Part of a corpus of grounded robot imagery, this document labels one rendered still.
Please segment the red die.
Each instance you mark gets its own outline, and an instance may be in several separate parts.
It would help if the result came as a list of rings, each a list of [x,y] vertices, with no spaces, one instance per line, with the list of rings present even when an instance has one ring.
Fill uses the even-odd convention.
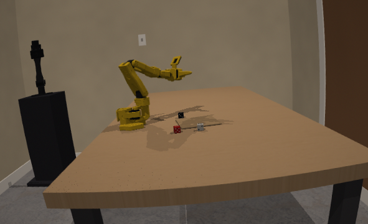
[[[173,126],[174,128],[174,133],[180,133],[181,132],[181,127],[180,126]]]

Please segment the white die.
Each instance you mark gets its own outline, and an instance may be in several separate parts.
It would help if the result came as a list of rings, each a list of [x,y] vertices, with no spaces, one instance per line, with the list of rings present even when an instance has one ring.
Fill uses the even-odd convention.
[[[203,123],[198,123],[197,124],[197,130],[198,131],[203,131],[204,130],[204,124]]]

